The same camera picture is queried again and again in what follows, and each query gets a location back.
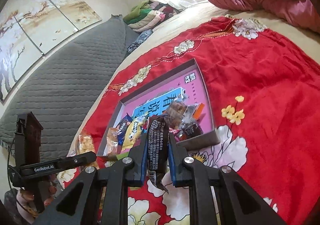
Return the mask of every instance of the barcode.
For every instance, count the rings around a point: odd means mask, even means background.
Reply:
[[[149,170],[149,180],[154,186],[156,186],[156,171]]]

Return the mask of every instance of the cardboard box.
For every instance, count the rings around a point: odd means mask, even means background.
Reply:
[[[102,137],[97,156],[105,156],[104,150],[107,144],[106,136],[108,129],[110,127],[116,127],[127,112],[131,116],[133,114],[133,110],[141,104],[141,101],[145,102],[147,99],[152,100],[156,97],[156,94],[160,93],[159,91],[165,93],[165,91],[169,92],[179,86],[185,89],[186,95],[188,95],[188,101],[186,104],[202,102],[205,104],[205,110],[204,117],[200,121],[200,126],[204,133],[202,135],[177,142],[177,144],[185,147],[188,151],[193,151],[220,143],[220,139],[215,131],[208,91],[199,66],[196,63],[196,60],[192,59],[143,85],[120,100]]]

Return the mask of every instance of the dark blue candy package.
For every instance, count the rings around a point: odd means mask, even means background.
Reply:
[[[123,144],[125,133],[128,129],[128,126],[131,124],[132,118],[128,115],[124,116],[119,122],[119,124],[116,126],[118,129],[118,143],[119,145]]]

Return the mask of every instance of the metal bolt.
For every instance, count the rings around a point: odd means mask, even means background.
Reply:
[[[85,168],[85,172],[86,173],[92,173],[92,172],[94,172],[94,169],[95,168],[93,166],[88,166],[88,167]]]
[[[221,167],[221,170],[222,170],[224,173],[229,173],[229,172],[231,172],[232,169],[231,169],[230,166],[224,165],[224,166]]]
[[[130,157],[124,157],[124,159],[122,159],[122,162],[124,162],[125,164],[128,164],[132,162],[132,159]]]
[[[194,162],[194,159],[192,158],[192,157],[186,157],[185,159],[184,159],[184,161],[186,162],[186,163],[193,163]]]

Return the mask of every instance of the gray quilted headboard cover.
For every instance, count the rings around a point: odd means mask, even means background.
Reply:
[[[44,128],[41,161],[66,156],[86,114],[138,36],[122,16],[112,16],[56,51],[13,97],[0,119],[0,144],[10,146],[17,115],[32,111]]]

